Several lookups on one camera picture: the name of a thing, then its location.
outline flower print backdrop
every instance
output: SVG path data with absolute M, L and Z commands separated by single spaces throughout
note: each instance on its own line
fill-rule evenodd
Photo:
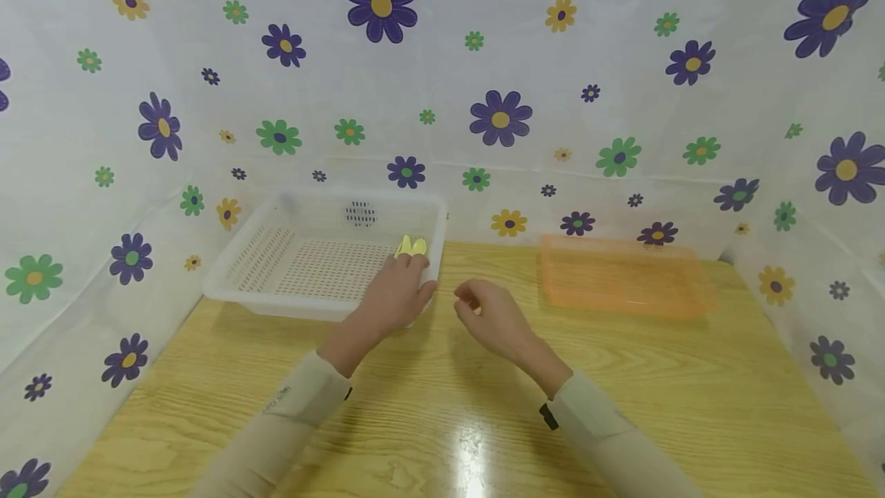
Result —
M 885 0 L 66 2 L 0 0 L 2 491 L 58 491 L 281 185 L 727 251 L 885 488 Z

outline forearm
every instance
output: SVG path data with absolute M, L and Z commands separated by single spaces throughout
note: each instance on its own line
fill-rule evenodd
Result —
M 578 456 L 619 498 L 701 498 L 679 465 L 582 372 L 576 371 L 547 405 Z
M 350 382 L 332 364 L 314 352 L 308 354 L 275 397 L 212 461 L 191 498 L 271 496 L 309 435 L 349 392 Z

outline yellow flower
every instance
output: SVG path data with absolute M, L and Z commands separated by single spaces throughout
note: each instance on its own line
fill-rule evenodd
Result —
M 184 261 L 184 269 L 187 271 L 193 271 L 202 264 L 203 260 L 200 260 L 200 257 L 190 257 Z
M 787 273 L 783 267 L 775 267 L 772 269 L 770 265 L 765 266 L 762 273 L 759 273 L 759 292 L 765 295 L 765 299 L 769 304 L 784 306 L 785 300 L 793 298 L 793 287 L 796 287 L 796 281 L 787 277 Z
M 151 7 L 144 0 L 112 0 L 117 5 L 117 11 L 120 15 L 135 20 L 135 16 L 144 19 L 148 15 L 145 14 Z
M 237 199 L 223 199 L 221 203 L 215 207 L 219 213 L 219 221 L 224 226 L 225 231 L 230 231 L 231 227 L 237 223 L 237 214 L 243 211 L 243 208 L 237 206 Z
M 492 229 L 499 232 L 499 236 L 509 235 L 515 237 L 517 232 L 525 231 L 525 223 L 529 219 L 519 217 L 520 212 L 515 209 L 512 213 L 509 209 L 502 209 L 500 216 L 492 216 Z
M 578 11 L 576 5 L 572 5 L 572 0 L 555 0 L 555 5 L 547 8 L 547 25 L 551 26 L 551 31 L 564 32 L 566 25 L 575 24 L 575 13 Z

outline green flower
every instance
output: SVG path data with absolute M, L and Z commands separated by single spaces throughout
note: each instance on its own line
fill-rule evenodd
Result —
M 199 216 L 201 209 L 205 208 L 203 206 L 203 195 L 200 194 L 200 188 L 198 186 L 188 185 L 187 190 L 184 193 L 181 193 L 181 197 L 184 199 L 181 201 L 181 209 L 183 209 L 185 216 L 190 216 L 193 214 L 194 216 Z
M 802 125 L 791 124 L 790 129 L 787 129 L 787 134 L 784 136 L 784 138 L 798 137 L 799 133 L 801 133 L 801 132 L 802 132 Z
M 716 150 L 722 148 L 722 144 L 716 142 L 716 137 L 699 137 L 697 142 L 686 144 L 685 149 L 688 150 L 682 155 L 688 159 L 688 165 L 697 164 L 703 166 L 707 160 L 716 157 Z
M 344 139 L 344 144 L 360 146 L 360 141 L 366 138 L 366 135 L 363 135 L 363 126 L 356 125 L 355 119 L 348 121 L 342 118 L 339 125 L 334 126 L 334 130 L 338 131 L 338 138 Z
M 781 207 L 774 211 L 774 226 L 779 231 L 789 231 L 796 224 L 796 208 L 792 202 L 781 202 Z
M 89 73 L 101 71 L 101 58 L 98 57 L 98 53 L 94 53 L 88 48 L 84 48 L 77 53 L 77 63 L 83 68 L 83 71 L 88 71 Z
M 18 301 L 22 304 L 28 304 L 31 298 L 37 297 L 37 300 L 46 300 L 50 297 L 50 289 L 61 286 L 61 278 L 58 277 L 62 267 L 60 264 L 53 264 L 50 254 L 43 254 L 40 260 L 34 257 L 22 257 L 18 260 L 21 267 L 10 267 L 6 270 L 6 277 L 12 279 L 9 287 L 6 287 L 6 294 L 18 297 Z
M 101 166 L 96 170 L 95 183 L 98 183 L 98 186 L 111 186 L 111 183 L 113 183 L 113 171 L 111 171 L 111 168 Z
M 675 33 L 678 26 L 679 18 L 676 17 L 676 13 L 670 14 L 668 12 L 664 14 L 664 17 L 658 18 L 658 25 L 655 25 L 655 31 L 658 32 L 658 37 L 670 37 L 670 33 Z
M 627 175 L 627 168 L 636 167 L 636 155 L 642 151 L 642 147 L 635 147 L 636 139 L 630 137 L 627 141 L 620 138 L 614 139 L 611 148 L 603 148 L 599 151 L 602 159 L 596 161 L 596 167 L 605 168 L 603 175 L 610 178 L 617 174 L 619 178 Z
M 486 173 L 485 168 L 470 168 L 470 171 L 464 172 L 463 183 L 467 185 L 470 191 L 482 191 L 483 188 L 489 186 L 489 178 L 492 174 Z
M 285 120 L 278 119 L 276 125 L 271 124 L 268 120 L 261 122 L 263 125 L 255 130 L 258 137 L 261 138 L 261 146 L 264 148 L 272 148 L 274 154 L 295 154 L 295 147 L 301 146 L 301 139 L 298 136 L 297 127 L 290 127 Z
M 483 39 L 482 33 L 470 32 L 464 38 L 464 45 L 468 50 L 479 50 L 482 48 Z
M 234 25 L 245 24 L 246 20 L 249 19 L 249 15 L 246 14 L 245 5 L 240 4 L 239 1 L 227 1 L 221 9 L 224 10 L 224 13 L 226 14 L 225 17 L 234 22 Z

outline wooden table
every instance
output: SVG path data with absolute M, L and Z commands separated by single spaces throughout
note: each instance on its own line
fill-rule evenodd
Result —
M 461 327 L 452 290 L 470 277 L 510 288 L 706 496 L 875 496 L 732 266 L 705 265 L 721 311 L 680 323 L 546 306 L 538 263 L 447 243 L 435 304 L 366 358 L 279 496 L 612 496 L 543 423 L 542 393 Z M 203 299 L 59 498 L 186 496 L 330 328 Z

